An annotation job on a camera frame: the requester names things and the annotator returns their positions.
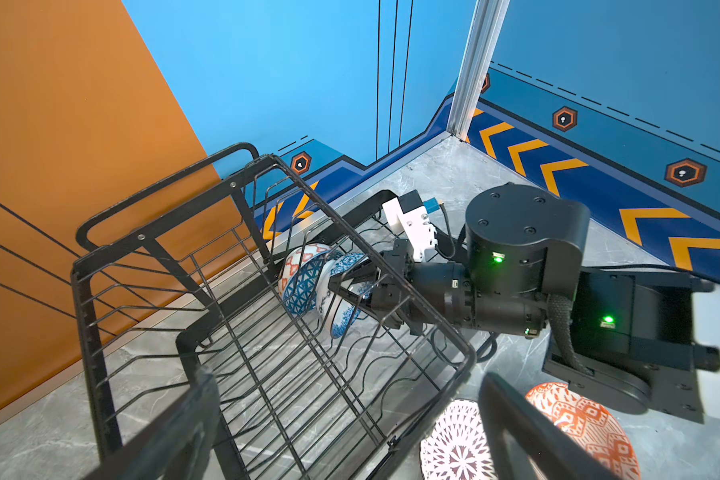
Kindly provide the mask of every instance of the black dashed line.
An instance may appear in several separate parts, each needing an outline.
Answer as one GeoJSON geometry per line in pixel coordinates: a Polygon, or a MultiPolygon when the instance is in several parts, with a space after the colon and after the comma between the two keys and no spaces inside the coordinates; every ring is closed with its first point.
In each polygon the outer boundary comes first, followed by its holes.
{"type": "Polygon", "coordinates": [[[615,111],[615,112],[618,113],[618,114],[626,115],[627,117],[630,116],[630,114],[625,114],[625,113],[624,113],[623,111],[621,111],[621,110],[616,110],[615,108],[612,108],[612,107],[606,107],[606,108],[607,108],[608,110],[613,110],[613,111],[615,111]]]}
{"type": "Polygon", "coordinates": [[[682,136],[681,134],[676,134],[676,133],[673,132],[672,130],[667,130],[666,132],[667,132],[668,134],[672,134],[672,135],[676,135],[677,137],[684,138],[684,139],[686,139],[686,140],[688,140],[688,141],[693,141],[693,140],[691,140],[691,139],[688,138],[688,137],[682,136]]]}
{"type": "Polygon", "coordinates": [[[287,149],[288,147],[290,147],[291,145],[293,145],[294,143],[296,143],[296,142],[295,142],[295,141],[292,141],[291,143],[289,143],[289,144],[286,145],[285,147],[278,149],[278,151],[283,151],[283,150],[287,149]]]}
{"type": "Polygon", "coordinates": [[[603,105],[601,102],[592,100],[591,98],[582,97],[581,99],[582,99],[582,100],[586,100],[586,101],[591,101],[592,103],[594,103],[594,104],[596,104],[596,105],[600,105],[600,106],[603,105]]]}
{"type": "Polygon", "coordinates": [[[714,150],[714,151],[716,151],[717,153],[719,153],[719,154],[720,154],[720,150],[718,150],[718,149],[716,149],[716,148],[712,148],[712,147],[711,147],[711,146],[709,146],[709,145],[704,145],[704,144],[701,144],[701,146],[702,146],[702,147],[704,147],[704,148],[709,148],[710,150],[714,150]]]}
{"type": "Polygon", "coordinates": [[[654,125],[654,124],[652,124],[652,123],[649,122],[649,121],[643,120],[642,118],[635,117],[635,120],[637,120],[637,121],[642,121],[644,124],[650,125],[651,127],[661,128],[659,125],[654,125]]]}

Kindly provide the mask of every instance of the dish rack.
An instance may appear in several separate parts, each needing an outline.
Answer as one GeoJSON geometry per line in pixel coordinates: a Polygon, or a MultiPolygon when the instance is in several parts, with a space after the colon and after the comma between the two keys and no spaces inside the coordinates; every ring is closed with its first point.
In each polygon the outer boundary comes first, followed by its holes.
{"type": "Polygon", "coordinates": [[[102,462],[186,392],[202,365],[220,393],[212,447],[225,478],[388,478],[476,360],[380,254],[396,238],[382,213],[394,196],[383,190],[341,216],[281,158],[235,144],[88,220],[77,242],[90,253],[75,262],[72,285],[102,462]],[[230,177],[118,240],[90,239],[245,150],[252,161],[230,177]],[[221,230],[198,240],[194,226],[208,225],[201,217],[212,212],[221,230]],[[363,252],[378,270],[375,284],[402,292],[389,315],[412,302],[432,324],[417,336],[368,318],[333,339],[315,310],[288,312],[276,288],[282,264],[311,243],[363,252]]]}

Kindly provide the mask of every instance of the gray marble floor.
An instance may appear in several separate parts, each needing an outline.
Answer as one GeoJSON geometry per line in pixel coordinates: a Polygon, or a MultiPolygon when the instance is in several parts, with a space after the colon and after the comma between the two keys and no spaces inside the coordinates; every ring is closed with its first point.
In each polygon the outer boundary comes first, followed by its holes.
{"type": "MultiPolygon", "coordinates": [[[[458,231],[464,222],[468,202],[477,193],[508,181],[527,183],[525,178],[500,166],[469,145],[449,138],[423,153],[409,164],[361,192],[338,208],[340,213],[357,206],[382,189],[403,194],[417,189],[422,198],[436,197],[445,203],[451,228],[458,231]]],[[[444,227],[442,214],[432,216],[444,227]]],[[[595,222],[590,224],[584,252],[585,265],[658,263],[637,246],[595,222]]],[[[196,316],[182,312],[161,326],[186,326],[196,316]]],[[[459,398],[475,398],[486,371],[497,372],[520,392],[551,380],[540,371],[547,339],[528,341],[502,336],[497,355],[485,366],[477,366],[459,398]]],[[[160,334],[141,336],[107,359],[115,366],[144,352],[168,352],[173,342],[160,334]]],[[[478,345],[484,334],[477,332],[472,343],[478,345]]],[[[147,362],[139,368],[124,371],[117,391],[128,392],[130,385],[165,385],[183,379],[176,362],[147,362]]],[[[142,428],[180,390],[166,391],[129,409],[121,421],[124,436],[130,437],[142,428]]],[[[661,413],[629,416],[615,412],[634,444],[643,478],[720,478],[720,420],[708,418],[701,426],[661,413]]],[[[96,466],[96,446],[90,424],[86,389],[82,376],[41,399],[0,426],[0,479],[13,478],[80,478],[96,466]]],[[[397,478],[420,478],[417,455],[410,456],[397,472],[397,478]]],[[[206,478],[223,478],[212,458],[206,478]]]]}

